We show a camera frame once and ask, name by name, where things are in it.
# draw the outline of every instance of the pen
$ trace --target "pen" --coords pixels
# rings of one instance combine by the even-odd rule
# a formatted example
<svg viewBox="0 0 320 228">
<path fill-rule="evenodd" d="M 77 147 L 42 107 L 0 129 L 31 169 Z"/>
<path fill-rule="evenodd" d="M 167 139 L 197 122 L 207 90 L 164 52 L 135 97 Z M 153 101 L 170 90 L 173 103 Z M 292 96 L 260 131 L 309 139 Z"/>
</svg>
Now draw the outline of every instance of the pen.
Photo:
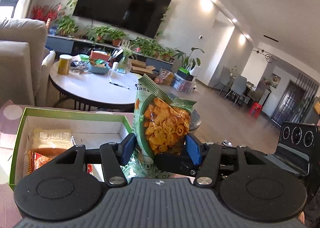
<svg viewBox="0 0 320 228">
<path fill-rule="evenodd" d="M 115 85 L 115 86 L 119 86 L 119 87 L 123 87 L 123 88 L 125 88 L 125 89 L 128 89 L 128 90 L 130 90 L 130 88 L 128 88 L 128 87 L 125 87 L 125 86 L 121 86 L 121 85 L 119 85 L 119 84 L 116 84 L 116 83 L 113 83 L 113 82 L 109 82 L 110 84 L 112 84 L 112 85 Z"/>
</svg>

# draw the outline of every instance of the tv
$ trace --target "tv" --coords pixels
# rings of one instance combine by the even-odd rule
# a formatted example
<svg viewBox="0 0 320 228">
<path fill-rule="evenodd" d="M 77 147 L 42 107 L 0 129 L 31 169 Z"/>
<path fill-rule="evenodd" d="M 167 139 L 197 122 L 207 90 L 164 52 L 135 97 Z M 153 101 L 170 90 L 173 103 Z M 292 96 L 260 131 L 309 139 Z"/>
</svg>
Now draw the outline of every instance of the tv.
<svg viewBox="0 0 320 228">
<path fill-rule="evenodd" d="M 73 15 L 154 38 L 171 0 L 78 0 Z"/>
</svg>

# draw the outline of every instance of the green box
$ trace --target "green box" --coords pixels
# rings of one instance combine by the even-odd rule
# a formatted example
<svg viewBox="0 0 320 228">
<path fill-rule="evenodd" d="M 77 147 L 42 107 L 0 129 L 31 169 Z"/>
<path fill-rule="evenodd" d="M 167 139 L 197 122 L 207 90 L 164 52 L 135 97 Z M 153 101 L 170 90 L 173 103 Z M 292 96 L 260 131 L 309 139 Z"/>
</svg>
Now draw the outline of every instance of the green box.
<svg viewBox="0 0 320 228">
<path fill-rule="evenodd" d="M 34 128 L 44 130 L 70 129 L 77 144 L 83 143 L 87 149 L 99 148 L 107 142 L 120 143 L 129 133 L 131 126 L 126 116 L 87 112 L 60 111 L 26 107 L 17 132 L 12 155 L 9 186 L 14 190 L 17 183 L 27 175 L 28 155 Z M 94 176 L 100 180 L 101 166 L 97 166 Z"/>
</svg>

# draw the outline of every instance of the blue bowl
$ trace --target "blue bowl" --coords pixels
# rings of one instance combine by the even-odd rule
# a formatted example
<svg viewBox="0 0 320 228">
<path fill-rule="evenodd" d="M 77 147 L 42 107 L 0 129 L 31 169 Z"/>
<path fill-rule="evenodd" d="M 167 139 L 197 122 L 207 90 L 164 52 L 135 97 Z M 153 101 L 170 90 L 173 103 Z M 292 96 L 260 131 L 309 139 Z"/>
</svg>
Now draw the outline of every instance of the blue bowl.
<svg viewBox="0 0 320 228">
<path fill-rule="evenodd" d="M 96 74 L 107 74 L 110 70 L 109 65 L 107 64 L 106 67 L 99 67 L 99 66 L 92 66 L 91 63 L 88 63 L 89 71 Z"/>
</svg>

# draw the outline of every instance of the red stool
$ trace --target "red stool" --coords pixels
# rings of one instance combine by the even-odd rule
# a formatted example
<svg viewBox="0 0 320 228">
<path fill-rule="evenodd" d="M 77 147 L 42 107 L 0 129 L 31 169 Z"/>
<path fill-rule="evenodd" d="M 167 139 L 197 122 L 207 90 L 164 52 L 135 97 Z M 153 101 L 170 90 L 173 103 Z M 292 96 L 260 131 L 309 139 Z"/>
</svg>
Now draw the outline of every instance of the red stool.
<svg viewBox="0 0 320 228">
<path fill-rule="evenodd" d="M 254 118 L 258 118 L 260 112 L 262 110 L 262 105 L 259 105 L 257 102 L 254 102 L 252 107 L 250 108 L 248 115 L 252 115 L 252 112 L 254 112 L 253 116 Z"/>
</svg>

